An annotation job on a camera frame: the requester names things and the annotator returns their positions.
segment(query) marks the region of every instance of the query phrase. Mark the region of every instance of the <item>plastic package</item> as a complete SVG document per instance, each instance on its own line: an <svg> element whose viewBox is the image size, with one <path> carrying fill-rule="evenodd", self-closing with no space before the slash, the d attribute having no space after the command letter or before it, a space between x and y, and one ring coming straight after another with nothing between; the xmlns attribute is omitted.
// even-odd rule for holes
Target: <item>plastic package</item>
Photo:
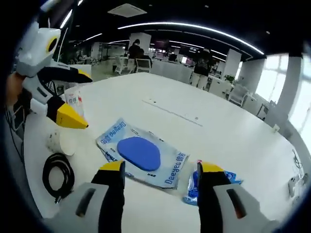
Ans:
<svg viewBox="0 0 311 233"><path fill-rule="evenodd" d="M225 175L227 178L230 180L231 183L238 183L241 184L243 180L237 179L237 174L230 172L230 171L225 171ZM188 190L187 194L182 198L183 202L189 205L197 205L198 201L198 178L199 178L199 173L197 169L194 169L194 172L191 173L188 181Z"/></svg>

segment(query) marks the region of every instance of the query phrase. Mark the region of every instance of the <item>office desk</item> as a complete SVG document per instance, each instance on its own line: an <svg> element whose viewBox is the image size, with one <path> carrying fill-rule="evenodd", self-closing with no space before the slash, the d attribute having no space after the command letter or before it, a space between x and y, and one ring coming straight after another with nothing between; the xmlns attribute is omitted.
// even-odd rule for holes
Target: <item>office desk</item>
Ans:
<svg viewBox="0 0 311 233"><path fill-rule="evenodd" d="M230 93L234 85L216 77L209 76L208 78L211 79L208 92L226 100L226 95Z"/></svg>
<svg viewBox="0 0 311 233"><path fill-rule="evenodd" d="M123 117L189 153L189 161L201 159L237 173L268 218L282 219L291 208L286 187L298 173L293 147L242 108L191 85L149 73L91 83L81 88L81 96L89 127L72 130L78 142L76 153L69 157L75 174L74 187L90 182L106 163L95 139ZM45 147L45 137L56 127L48 118L35 114L27 117L25 125L26 173L43 217L52 217L59 208L41 180L45 160L51 155ZM59 179L56 174L50 175L52 184L60 183ZM198 208L176 196L131 179L125 181L124 194L124 232L200 231Z"/></svg>
<svg viewBox="0 0 311 233"><path fill-rule="evenodd" d="M150 73L189 83L192 71L192 68L182 64L154 60Z"/></svg>

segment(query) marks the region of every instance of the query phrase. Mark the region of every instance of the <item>black cable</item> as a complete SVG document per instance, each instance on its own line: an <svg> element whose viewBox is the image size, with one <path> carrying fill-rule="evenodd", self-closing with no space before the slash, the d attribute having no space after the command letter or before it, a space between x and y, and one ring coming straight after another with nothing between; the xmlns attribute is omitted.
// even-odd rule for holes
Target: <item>black cable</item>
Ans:
<svg viewBox="0 0 311 233"><path fill-rule="evenodd" d="M64 175L63 184L58 190L53 190L49 181L50 171L54 167L58 167ZM43 167L42 182L48 193L55 197L55 203L58 203L61 199L65 198L71 193L74 185L74 173L68 159L64 154L55 153L47 158Z"/></svg>
<svg viewBox="0 0 311 233"><path fill-rule="evenodd" d="M302 164L301 164L301 162L299 162L299 160L298 160L298 158L297 158L297 155L296 155L295 151L294 151L294 150L292 150L292 151L293 151L293 153L294 153L294 163L295 163L295 165L296 165L296 167L297 167L298 169L301 169L301 168L302 168Z"/></svg>
<svg viewBox="0 0 311 233"><path fill-rule="evenodd" d="M10 127L10 133L11 133L11 138L12 138L14 147L15 147L17 153L18 153L18 156L19 156L21 162L24 164L23 155L19 153L19 150L17 149L16 143L15 143L15 139L14 139L14 137L13 137L13 133L12 133L12 130L13 130L12 119L11 119L9 110L8 110L7 108L5 109L5 119L6 119L6 121L8 122L9 127Z"/></svg>

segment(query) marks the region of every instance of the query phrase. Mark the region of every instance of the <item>blue sponge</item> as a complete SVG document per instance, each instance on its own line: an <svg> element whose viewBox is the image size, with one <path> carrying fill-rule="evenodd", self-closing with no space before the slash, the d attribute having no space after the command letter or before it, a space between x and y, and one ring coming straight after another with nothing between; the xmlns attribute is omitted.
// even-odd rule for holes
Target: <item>blue sponge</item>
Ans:
<svg viewBox="0 0 311 233"><path fill-rule="evenodd" d="M129 137L117 144L119 154L144 171L157 170L161 165L158 147L142 137Z"/></svg>

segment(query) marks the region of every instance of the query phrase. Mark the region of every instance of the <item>black ceiling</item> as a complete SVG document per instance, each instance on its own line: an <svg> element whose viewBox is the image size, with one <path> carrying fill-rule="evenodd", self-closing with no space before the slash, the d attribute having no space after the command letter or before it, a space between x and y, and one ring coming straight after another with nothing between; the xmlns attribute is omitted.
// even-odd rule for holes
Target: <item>black ceiling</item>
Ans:
<svg viewBox="0 0 311 233"><path fill-rule="evenodd" d="M132 4L146 11L147 14L125 18L107 13L124 3ZM225 54L229 48L235 50L238 48L246 52L242 52L244 59L249 58L249 55L254 58L260 57L259 53L240 42L197 28L149 25L117 29L136 23L171 21L196 24L226 32L252 44L262 50L265 55L282 52L297 53L301 52L302 39L310 38L310 32L307 31L310 20L307 19L307 12L303 10L305 8L300 4L279 1L275 3L266 1L227 3L227 1L191 0L182 3L180 0L84 0L79 7L75 8L68 39L81 41L103 33L87 43L110 42L128 39L130 33L145 32L152 35L152 42L169 39L203 46ZM62 12L58 25L65 15L66 12Z"/></svg>

